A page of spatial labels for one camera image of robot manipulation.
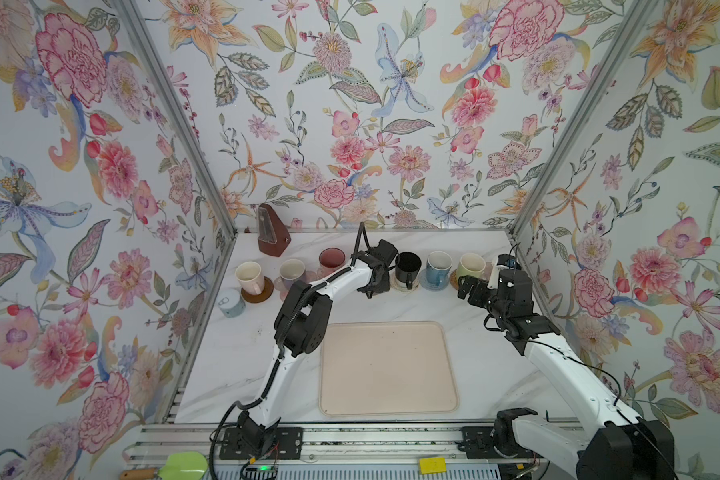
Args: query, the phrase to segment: yellow block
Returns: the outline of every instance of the yellow block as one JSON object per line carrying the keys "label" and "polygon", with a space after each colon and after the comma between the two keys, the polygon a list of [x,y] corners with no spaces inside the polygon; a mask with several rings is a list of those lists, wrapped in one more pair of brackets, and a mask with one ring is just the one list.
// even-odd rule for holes
{"label": "yellow block", "polygon": [[418,466],[422,470],[422,475],[444,473],[447,470],[445,467],[445,458],[443,457],[422,458],[418,461]]}

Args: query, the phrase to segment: brown coaster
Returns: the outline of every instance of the brown coaster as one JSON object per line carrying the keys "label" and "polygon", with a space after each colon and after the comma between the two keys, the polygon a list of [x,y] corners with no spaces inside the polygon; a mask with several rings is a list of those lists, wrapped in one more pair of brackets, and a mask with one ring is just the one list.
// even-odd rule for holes
{"label": "brown coaster", "polygon": [[244,289],[241,289],[242,292],[242,299],[245,300],[248,303],[261,303],[264,300],[268,299],[272,292],[275,290],[275,286],[272,283],[272,281],[269,279],[268,276],[264,277],[264,291],[259,293],[259,295],[251,295],[250,293],[246,292]]}

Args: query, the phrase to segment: white mug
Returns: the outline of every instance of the white mug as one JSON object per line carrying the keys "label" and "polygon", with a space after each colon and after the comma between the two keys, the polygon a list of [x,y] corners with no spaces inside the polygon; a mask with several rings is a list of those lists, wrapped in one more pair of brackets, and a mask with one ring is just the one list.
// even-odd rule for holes
{"label": "white mug", "polygon": [[235,278],[242,289],[251,295],[261,295],[264,292],[264,273],[262,266],[256,262],[245,262],[238,266]]}

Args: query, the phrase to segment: mounting plate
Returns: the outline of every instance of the mounting plate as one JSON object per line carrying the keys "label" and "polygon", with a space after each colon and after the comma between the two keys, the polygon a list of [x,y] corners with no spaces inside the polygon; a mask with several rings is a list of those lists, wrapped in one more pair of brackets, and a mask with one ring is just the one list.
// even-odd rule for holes
{"label": "mounting plate", "polygon": [[[278,460],[298,460],[302,453],[303,433],[304,428],[298,427],[278,428],[275,430],[275,439],[278,443],[278,448],[277,453],[273,452],[271,456],[277,456]],[[248,460],[251,456],[242,445],[240,430],[237,428],[228,428],[224,432],[223,444],[219,450],[219,458],[221,460]]]}

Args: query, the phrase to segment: blue mug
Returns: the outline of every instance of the blue mug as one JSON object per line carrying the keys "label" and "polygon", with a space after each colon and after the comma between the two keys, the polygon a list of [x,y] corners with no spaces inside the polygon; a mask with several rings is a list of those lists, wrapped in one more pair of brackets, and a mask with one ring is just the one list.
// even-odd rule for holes
{"label": "blue mug", "polygon": [[225,317],[235,318],[246,311],[246,302],[242,299],[242,292],[237,288],[225,288],[219,292],[216,304]]}
{"label": "blue mug", "polygon": [[432,252],[427,256],[427,267],[424,270],[428,286],[432,290],[442,290],[449,282],[453,259],[445,252]]}

